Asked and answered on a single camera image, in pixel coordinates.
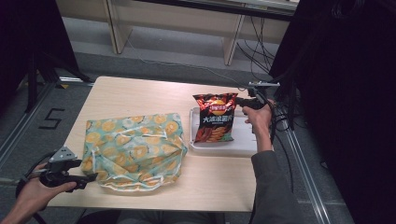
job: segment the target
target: chips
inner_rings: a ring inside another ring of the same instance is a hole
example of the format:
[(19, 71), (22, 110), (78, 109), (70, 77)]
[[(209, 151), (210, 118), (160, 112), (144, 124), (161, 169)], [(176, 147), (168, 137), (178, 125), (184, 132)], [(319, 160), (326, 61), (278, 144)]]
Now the chips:
[(200, 125), (195, 136), (198, 142), (233, 141), (233, 113), (238, 93), (193, 95), (200, 107)]

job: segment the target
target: hand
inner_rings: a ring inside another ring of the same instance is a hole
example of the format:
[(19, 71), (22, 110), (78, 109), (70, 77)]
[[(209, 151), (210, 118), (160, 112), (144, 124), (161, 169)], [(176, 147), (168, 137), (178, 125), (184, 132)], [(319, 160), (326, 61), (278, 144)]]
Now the hand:
[(257, 150), (265, 151), (272, 150), (272, 144), (269, 137), (269, 126), (271, 123), (271, 108), (269, 105), (265, 105), (262, 109), (255, 110), (244, 106), (242, 112), (247, 115), (245, 123), (251, 123), (253, 126), (253, 132), (256, 134)]
[[(44, 165), (38, 165), (36, 169), (41, 169)], [(34, 213), (45, 208), (56, 195), (73, 189), (76, 184), (76, 182), (69, 182), (55, 188), (48, 188), (41, 184), (38, 177), (31, 178), (23, 187), (11, 211), (1, 223), (27, 222)]]

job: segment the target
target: sleeve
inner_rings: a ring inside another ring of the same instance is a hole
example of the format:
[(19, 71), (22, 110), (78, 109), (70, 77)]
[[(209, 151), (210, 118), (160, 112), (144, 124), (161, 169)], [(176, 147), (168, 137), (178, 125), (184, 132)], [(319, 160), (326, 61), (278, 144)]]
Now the sleeve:
[(259, 152), (251, 161), (257, 182), (256, 213), (252, 223), (304, 223), (299, 204), (279, 169), (275, 152)]

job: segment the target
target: white plate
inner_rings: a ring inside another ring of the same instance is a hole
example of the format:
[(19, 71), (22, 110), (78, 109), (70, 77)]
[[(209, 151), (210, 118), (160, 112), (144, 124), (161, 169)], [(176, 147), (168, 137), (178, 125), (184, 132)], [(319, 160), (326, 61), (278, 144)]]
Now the white plate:
[(199, 127), (199, 107), (190, 111), (191, 136), (190, 146), (194, 152), (219, 156), (252, 156), (257, 152), (256, 136), (252, 133), (251, 125), (246, 124), (247, 117), (241, 110), (235, 110), (231, 142), (194, 143)]

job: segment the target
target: floral cloth bag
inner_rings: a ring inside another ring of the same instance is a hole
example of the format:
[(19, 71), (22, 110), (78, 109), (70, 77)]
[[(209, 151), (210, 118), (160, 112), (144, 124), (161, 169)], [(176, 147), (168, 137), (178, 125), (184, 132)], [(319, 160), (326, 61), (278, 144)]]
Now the floral cloth bag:
[(187, 150), (176, 113), (88, 120), (81, 170), (102, 187), (153, 190), (178, 179)]

